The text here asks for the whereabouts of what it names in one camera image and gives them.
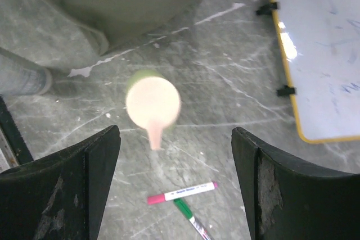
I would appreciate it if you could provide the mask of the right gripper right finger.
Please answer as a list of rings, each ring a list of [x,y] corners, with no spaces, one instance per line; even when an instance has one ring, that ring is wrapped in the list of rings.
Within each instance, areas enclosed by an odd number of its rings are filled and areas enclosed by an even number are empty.
[[[241,127],[231,147],[252,239],[358,239],[359,175],[322,167]]]

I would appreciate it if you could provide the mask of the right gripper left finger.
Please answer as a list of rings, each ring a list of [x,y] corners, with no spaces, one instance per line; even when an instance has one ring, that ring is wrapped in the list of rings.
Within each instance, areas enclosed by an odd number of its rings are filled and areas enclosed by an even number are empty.
[[[97,239],[120,150],[115,125],[1,174],[2,239]]]

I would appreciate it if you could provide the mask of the green bottle beige pump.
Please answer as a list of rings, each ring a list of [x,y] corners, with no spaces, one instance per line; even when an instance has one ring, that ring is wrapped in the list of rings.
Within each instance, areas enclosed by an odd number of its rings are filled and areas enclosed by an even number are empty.
[[[177,88],[154,70],[136,71],[129,79],[125,107],[130,119],[147,132],[150,149],[161,149],[163,131],[181,111]]]

